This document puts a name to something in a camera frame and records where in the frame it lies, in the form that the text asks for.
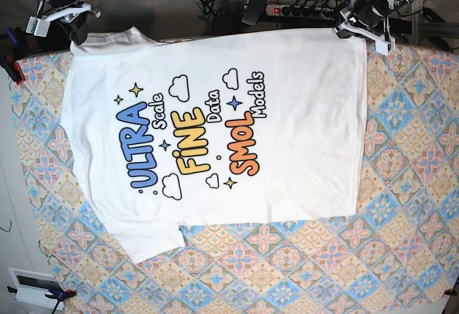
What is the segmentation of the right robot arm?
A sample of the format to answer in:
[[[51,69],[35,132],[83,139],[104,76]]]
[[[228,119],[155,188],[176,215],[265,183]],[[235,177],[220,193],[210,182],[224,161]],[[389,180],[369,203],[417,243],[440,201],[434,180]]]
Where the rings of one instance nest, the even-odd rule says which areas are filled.
[[[53,23],[61,26],[68,39],[81,45],[87,39],[87,16],[100,16],[98,10],[83,0],[39,0],[36,14],[29,18],[25,32],[46,37]]]

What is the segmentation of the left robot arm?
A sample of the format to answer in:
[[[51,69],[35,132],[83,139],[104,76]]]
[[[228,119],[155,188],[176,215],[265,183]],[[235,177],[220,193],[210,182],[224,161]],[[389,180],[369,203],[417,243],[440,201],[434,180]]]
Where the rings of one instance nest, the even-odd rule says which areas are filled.
[[[408,3],[410,0],[349,0],[339,10],[334,33],[341,39],[370,39],[374,42],[376,51],[387,56],[395,48],[389,15]]]

